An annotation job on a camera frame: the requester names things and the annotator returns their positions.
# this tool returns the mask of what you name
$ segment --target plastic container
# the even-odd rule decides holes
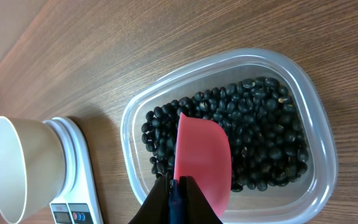
[[[140,127],[146,112],[197,91],[226,86],[245,78],[274,77],[291,89],[308,138],[308,171],[286,187],[265,192],[244,188],[231,192],[224,223],[304,223],[326,204],[337,181],[337,154],[331,127],[309,76],[289,58],[263,49],[238,49],[190,63],[137,94],[121,121],[122,150],[134,194],[140,203],[155,182],[152,154],[142,143]]]

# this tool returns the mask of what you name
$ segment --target kitchen scale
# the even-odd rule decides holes
[[[60,195],[50,202],[56,224],[103,224],[88,148],[82,132],[69,118],[44,121],[60,139],[66,176]]]

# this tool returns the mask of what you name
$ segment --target wooden table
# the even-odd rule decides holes
[[[127,223],[140,205],[121,149],[124,107],[173,69],[242,47],[280,52],[313,80],[339,180],[311,223],[358,223],[358,0],[49,1],[0,64],[0,115],[76,117],[104,221]],[[25,223],[52,222],[45,208]]]

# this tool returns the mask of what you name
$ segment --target pink scoop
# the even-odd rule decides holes
[[[192,176],[215,214],[229,203],[231,153],[223,129],[213,121],[180,115],[173,178]]]

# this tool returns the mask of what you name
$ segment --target white mug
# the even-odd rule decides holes
[[[60,194],[65,181],[62,144],[40,121],[0,116],[0,212],[19,223]]]

